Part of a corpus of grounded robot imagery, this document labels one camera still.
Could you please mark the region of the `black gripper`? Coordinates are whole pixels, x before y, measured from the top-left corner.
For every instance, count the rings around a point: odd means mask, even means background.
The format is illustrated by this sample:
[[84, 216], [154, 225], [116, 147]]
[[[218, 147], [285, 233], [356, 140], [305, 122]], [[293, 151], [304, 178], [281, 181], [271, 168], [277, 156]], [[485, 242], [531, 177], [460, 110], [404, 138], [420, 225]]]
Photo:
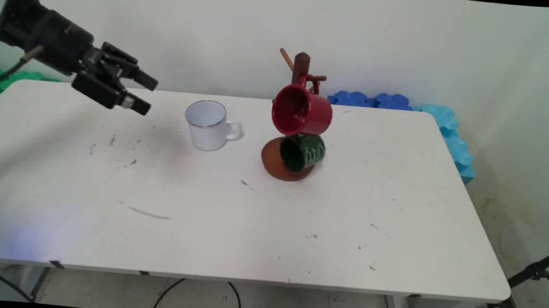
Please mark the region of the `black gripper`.
[[72, 88], [105, 108], [120, 106], [143, 116], [151, 110], [119, 83], [133, 80], [150, 91], [159, 84], [133, 56], [109, 42], [94, 47], [91, 33], [38, 3], [27, 7], [25, 27], [22, 64], [36, 60], [66, 76], [77, 73]]

